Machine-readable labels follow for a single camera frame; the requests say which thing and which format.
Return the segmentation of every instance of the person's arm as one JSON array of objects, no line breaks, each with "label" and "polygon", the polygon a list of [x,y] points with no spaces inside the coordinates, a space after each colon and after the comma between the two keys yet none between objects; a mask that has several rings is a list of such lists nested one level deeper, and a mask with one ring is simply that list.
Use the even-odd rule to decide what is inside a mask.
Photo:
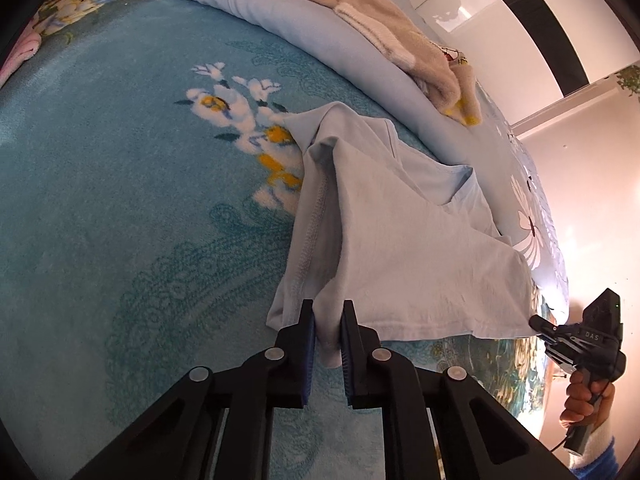
[{"label": "person's arm", "polygon": [[[565,429],[572,424],[592,424],[593,433],[587,441],[583,456],[570,456],[569,468],[580,480],[613,480],[618,472],[618,463],[613,451],[614,439],[611,434],[609,414],[616,387],[607,380],[591,385],[591,392],[582,384],[582,373],[574,372],[566,389],[565,410],[560,415],[560,423]],[[600,407],[594,413],[589,404],[591,393],[602,393]]]}]

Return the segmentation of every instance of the green leaf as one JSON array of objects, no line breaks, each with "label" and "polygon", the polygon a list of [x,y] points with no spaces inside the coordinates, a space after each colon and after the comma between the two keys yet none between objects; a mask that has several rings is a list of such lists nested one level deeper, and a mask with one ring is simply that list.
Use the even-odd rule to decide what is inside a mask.
[{"label": "green leaf", "polygon": [[240,136],[238,134],[219,134],[216,135],[216,139],[226,140],[226,142],[233,142],[238,139]]}]

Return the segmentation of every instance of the blue sleeve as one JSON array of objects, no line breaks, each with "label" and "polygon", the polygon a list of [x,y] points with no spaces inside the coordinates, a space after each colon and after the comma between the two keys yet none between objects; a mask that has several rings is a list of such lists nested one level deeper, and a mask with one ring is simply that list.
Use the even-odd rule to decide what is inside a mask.
[{"label": "blue sleeve", "polygon": [[572,472],[579,480],[613,480],[618,473],[613,441],[596,460],[580,469],[572,469]]}]

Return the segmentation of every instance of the floral blanket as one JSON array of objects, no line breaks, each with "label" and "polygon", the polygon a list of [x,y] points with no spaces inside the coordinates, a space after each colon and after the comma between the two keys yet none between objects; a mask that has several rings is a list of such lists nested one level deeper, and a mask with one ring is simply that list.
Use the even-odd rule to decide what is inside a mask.
[{"label": "floral blanket", "polygon": [[[0,417],[39,478],[63,479],[190,367],[273,343],[303,175],[272,114],[338,100],[433,154],[326,65],[220,10],[49,0],[41,16],[41,50],[0,90]],[[540,430],[535,338],[388,346],[465,367]],[[382,442],[380,413],[350,410],[341,371],[316,367],[309,406],[275,415],[271,477],[382,478]]]}]

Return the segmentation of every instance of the beige fleece garment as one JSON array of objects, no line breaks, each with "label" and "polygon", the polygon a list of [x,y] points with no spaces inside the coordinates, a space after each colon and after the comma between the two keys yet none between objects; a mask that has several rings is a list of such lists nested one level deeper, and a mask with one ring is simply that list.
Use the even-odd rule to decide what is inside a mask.
[{"label": "beige fleece garment", "polygon": [[465,126],[482,121],[476,78],[462,53],[429,40],[391,0],[311,0],[333,9],[413,77],[436,109]]}]

